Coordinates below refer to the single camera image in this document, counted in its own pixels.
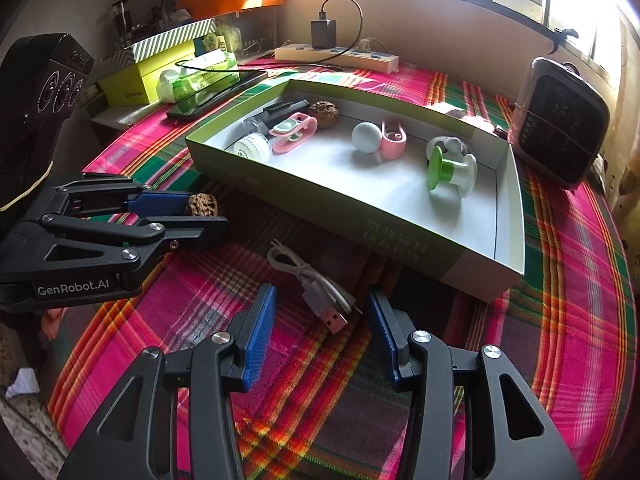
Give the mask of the pink black mini heater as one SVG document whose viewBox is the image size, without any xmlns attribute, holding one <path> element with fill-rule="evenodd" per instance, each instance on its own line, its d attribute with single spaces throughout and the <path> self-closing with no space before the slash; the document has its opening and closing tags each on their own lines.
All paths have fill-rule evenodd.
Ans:
<svg viewBox="0 0 640 480">
<path fill-rule="evenodd" d="M 566 190 L 574 190 L 600 152 L 610 109 L 570 67 L 534 58 L 514 104 L 508 140 L 514 153 Z"/>
</svg>

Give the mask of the green white suction knob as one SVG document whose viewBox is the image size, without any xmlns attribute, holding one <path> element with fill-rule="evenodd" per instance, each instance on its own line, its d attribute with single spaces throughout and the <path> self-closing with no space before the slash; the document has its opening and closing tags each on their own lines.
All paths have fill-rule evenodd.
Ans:
<svg viewBox="0 0 640 480">
<path fill-rule="evenodd" d="M 474 190 L 477 178 L 477 161 L 473 154 L 463 156 L 462 161 L 446 158 L 439 146 L 433 148 L 427 165 L 427 189 L 436 190 L 441 184 L 451 184 L 458 188 L 462 198 Z"/>
</svg>

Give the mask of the white round tape roll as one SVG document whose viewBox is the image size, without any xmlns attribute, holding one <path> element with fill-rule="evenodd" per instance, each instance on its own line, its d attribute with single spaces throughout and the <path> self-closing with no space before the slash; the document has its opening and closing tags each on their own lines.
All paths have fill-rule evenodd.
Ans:
<svg viewBox="0 0 640 480">
<path fill-rule="evenodd" d="M 268 139 L 263 134 L 252 132 L 233 144 L 233 153 L 254 162 L 269 162 L 272 151 Z"/>
</svg>

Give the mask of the black folding knife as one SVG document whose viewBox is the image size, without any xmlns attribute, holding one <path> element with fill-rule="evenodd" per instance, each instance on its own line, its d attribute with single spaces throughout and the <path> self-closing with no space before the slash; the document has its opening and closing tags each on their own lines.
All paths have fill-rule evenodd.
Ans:
<svg viewBox="0 0 640 480">
<path fill-rule="evenodd" d="M 246 133 L 259 132 L 268 134 L 269 130 L 294 113 L 306 114 L 310 104 L 307 100 L 286 101 L 265 106 L 259 113 L 243 120 Z"/>
</svg>

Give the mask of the brown carved walnut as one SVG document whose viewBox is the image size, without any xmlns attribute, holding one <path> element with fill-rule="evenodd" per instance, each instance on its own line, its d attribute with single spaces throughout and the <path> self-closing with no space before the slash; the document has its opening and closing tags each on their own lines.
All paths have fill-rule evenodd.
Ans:
<svg viewBox="0 0 640 480">
<path fill-rule="evenodd" d="M 218 204 L 212 194 L 198 193 L 188 198 L 186 214 L 193 217 L 217 217 Z"/>
<path fill-rule="evenodd" d="M 334 127 L 340 119 L 337 106 L 329 101 L 317 101 L 308 108 L 308 115 L 317 119 L 319 129 Z"/>
</svg>

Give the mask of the striped white box lid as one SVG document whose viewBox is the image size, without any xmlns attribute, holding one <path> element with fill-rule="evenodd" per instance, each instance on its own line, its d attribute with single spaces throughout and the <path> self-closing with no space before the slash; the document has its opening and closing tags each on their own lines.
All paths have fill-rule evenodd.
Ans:
<svg viewBox="0 0 640 480">
<path fill-rule="evenodd" d="M 118 66 L 130 66 L 152 58 L 152 56 L 169 50 L 179 44 L 208 35 L 214 30 L 211 18 L 175 27 L 166 32 L 143 39 L 122 49 L 111 56 L 111 61 Z"/>
</svg>

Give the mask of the green tissue pack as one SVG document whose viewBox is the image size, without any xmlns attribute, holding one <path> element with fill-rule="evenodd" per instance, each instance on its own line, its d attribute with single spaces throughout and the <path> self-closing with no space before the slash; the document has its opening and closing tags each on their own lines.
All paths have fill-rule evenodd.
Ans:
<svg viewBox="0 0 640 480">
<path fill-rule="evenodd" d="M 222 78 L 236 74 L 236 66 L 235 55 L 223 50 L 181 60 L 160 73 L 156 85 L 157 99 L 176 104 Z"/>
</svg>

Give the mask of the black window latch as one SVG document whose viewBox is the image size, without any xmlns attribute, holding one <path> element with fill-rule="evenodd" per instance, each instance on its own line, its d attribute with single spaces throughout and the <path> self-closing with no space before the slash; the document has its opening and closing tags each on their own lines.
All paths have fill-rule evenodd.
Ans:
<svg viewBox="0 0 640 480">
<path fill-rule="evenodd" d="M 552 34 L 552 50 L 549 52 L 549 55 L 555 54 L 555 52 L 559 50 L 560 45 L 564 44 L 568 38 L 578 39 L 579 32 L 574 28 L 556 28 Z"/>
</svg>

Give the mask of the pink case with green disc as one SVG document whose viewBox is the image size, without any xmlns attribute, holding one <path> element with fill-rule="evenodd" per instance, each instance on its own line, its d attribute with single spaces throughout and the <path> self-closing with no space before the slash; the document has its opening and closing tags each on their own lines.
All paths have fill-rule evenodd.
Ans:
<svg viewBox="0 0 640 480">
<path fill-rule="evenodd" d="M 310 115 L 296 112 L 269 130 L 276 140 L 271 144 L 275 155 L 284 155 L 308 141 L 318 129 L 318 120 Z"/>
</svg>

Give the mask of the yellow green box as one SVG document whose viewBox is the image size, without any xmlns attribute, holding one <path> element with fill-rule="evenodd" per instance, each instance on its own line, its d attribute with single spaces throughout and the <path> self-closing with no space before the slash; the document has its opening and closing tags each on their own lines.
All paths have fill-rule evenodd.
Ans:
<svg viewBox="0 0 640 480">
<path fill-rule="evenodd" d="M 99 62 L 98 84 L 109 106 L 151 104 L 158 100 L 160 73 L 174 70 L 178 61 L 192 58 L 194 52 L 194 42 L 190 40 L 139 61 L 131 52 L 117 53 Z"/>
</svg>

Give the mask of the white panda face toy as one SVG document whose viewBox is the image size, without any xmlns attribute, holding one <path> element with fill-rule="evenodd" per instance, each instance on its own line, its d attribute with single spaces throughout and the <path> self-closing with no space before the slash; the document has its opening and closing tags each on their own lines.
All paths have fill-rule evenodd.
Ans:
<svg viewBox="0 0 640 480">
<path fill-rule="evenodd" d="M 456 162 L 462 162 L 465 155 L 471 154 L 468 144 L 456 136 L 435 136 L 429 140 L 425 147 L 427 160 L 431 159 L 434 148 L 440 148 L 443 158 L 455 160 Z"/>
</svg>

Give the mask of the white round ball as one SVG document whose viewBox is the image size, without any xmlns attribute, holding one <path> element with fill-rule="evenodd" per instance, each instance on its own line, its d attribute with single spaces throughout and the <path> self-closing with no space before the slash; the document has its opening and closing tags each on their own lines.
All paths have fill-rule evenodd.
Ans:
<svg viewBox="0 0 640 480">
<path fill-rule="evenodd" d="M 352 145 L 357 151 L 372 154 L 380 149 L 382 130 L 373 122 L 360 122 L 352 129 Z"/>
</svg>

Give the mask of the pink ear hook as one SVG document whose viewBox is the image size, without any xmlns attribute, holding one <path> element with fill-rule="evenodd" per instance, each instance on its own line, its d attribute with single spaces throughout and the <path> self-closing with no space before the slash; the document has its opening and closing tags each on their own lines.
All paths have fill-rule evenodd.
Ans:
<svg viewBox="0 0 640 480">
<path fill-rule="evenodd" d="M 397 160 L 404 154 L 407 135 L 399 119 L 385 119 L 382 122 L 380 155 L 384 160 Z"/>
</svg>

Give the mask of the white shallow cardboard box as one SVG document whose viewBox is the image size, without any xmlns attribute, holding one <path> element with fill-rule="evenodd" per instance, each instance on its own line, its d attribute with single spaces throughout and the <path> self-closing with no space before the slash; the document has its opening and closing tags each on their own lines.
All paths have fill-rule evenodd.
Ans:
<svg viewBox="0 0 640 480">
<path fill-rule="evenodd" d="M 269 162 L 233 153 L 247 133 L 243 120 L 286 101 L 327 100 L 337 124 Z M 382 128 L 399 119 L 404 154 L 384 160 L 352 145 L 360 122 Z M 477 161 L 474 190 L 427 189 L 425 147 L 435 136 L 456 136 Z M 231 100 L 192 127 L 186 144 L 195 168 L 271 205 L 322 226 L 406 266 L 491 301 L 525 273 L 524 214 L 510 144 L 492 133 L 429 108 L 340 86 L 331 74 L 281 77 Z"/>
</svg>

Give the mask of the black charger adapter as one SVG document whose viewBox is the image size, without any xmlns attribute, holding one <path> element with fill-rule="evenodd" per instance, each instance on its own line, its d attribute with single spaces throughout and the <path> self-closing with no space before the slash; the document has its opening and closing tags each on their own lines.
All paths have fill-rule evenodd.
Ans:
<svg viewBox="0 0 640 480">
<path fill-rule="evenodd" d="M 320 11 L 318 18 L 310 22 L 311 47 L 326 50 L 336 47 L 336 21 Z"/>
</svg>

